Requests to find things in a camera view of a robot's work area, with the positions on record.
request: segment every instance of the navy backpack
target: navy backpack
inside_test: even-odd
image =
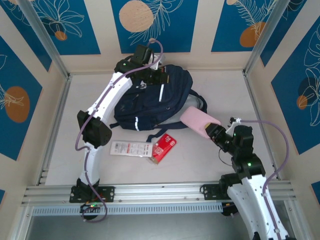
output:
[[[169,83],[148,85],[139,82],[133,85],[114,108],[117,123],[110,128],[121,126],[123,129],[145,131],[161,129],[152,138],[160,137],[168,129],[184,129],[187,126],[180,121],[185,110],[194,106],[207,112],[205,99],[191,89],[193,80],[187,70],[180,66],[162,67],[169,76]]]

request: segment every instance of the reflective strip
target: reflective strip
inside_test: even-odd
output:
[[[136,116],[135,117],[135,123],[134,123],[134,126],[135,126],[135,130],[139,131],[139,128],[138,128],[138,117]]]
[[[162,84],[161,89],[160,89],[159,102],[161,102],[161,100],[162,100],[162,94],[164,93],[164,87],[165,87],[165,85]]]

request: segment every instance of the red box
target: red box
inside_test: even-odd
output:
[[[177,144],[177,141],[170,135],[164,134],[153,146],[151,161],[155,164],[167,155],[167,153]]]

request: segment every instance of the pink sponge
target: pink sponge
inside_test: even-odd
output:
[[[180,120],[193,131],[200,134],[202,137],[206,139],[210,139],[205,129],[207,124],[212,123],[221,125],[220,121],[197,109],[194,106],[189,107],[184,112],[184,114],[182,114]]]

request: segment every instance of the white floor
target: white floor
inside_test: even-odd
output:
[[[208,114],[221,121],[224,127],[230,117],[256,119],[253,105],[241,71],[190,71],[193,87],[208,103]],[[111,74],[76,75],[73,77],[52,155],[46,185],[74,185],[83,165],[83,152],[75,151],[79,132],[77,113],[86,111],[101,94]],[[115,120],[111,116],[109,124]],[[260,157],[266,174],[273,173],[270,157],[258,124],[253,124],[254,152]],[[116,127],[112,140],[145,141],[154,131],[132,131]],[[137,184],[216,181],[221,175],[232,173],[230,166],[218,159],[219,148],[190,129],[168,130],[177,145],[159,165],[147,159],[111,156],[110,144],[105,146],[100,165],[101,184]],[[221,153],[230,163],[230,155]]]

